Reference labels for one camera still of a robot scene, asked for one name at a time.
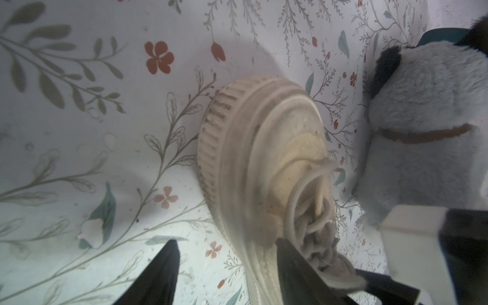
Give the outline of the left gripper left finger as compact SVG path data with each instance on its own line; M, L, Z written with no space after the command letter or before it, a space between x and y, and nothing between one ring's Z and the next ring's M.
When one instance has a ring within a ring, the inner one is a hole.
M180 267L176 240L169 240L115 305L172 305Z

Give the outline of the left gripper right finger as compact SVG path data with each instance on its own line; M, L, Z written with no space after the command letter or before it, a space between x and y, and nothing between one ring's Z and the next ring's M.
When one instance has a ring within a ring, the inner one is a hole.
M284 238L276 241L280 288L284 304L355 304L328 287L299 251Z

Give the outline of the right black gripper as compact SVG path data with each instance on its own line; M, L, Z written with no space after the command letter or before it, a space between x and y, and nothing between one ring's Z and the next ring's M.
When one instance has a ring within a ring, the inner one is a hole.
M379 227L390 276L356 269L382 304L487 304L487 211L399 205Z

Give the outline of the beige sneaker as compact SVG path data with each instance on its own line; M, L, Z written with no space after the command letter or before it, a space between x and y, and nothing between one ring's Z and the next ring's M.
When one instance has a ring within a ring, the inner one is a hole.
M251 76L220 91L198 137L200 185L213 220L245 270L252 304L282 304L277 246L291 242L334 292L365 280L337 250L322 118L310 96L284 78Z

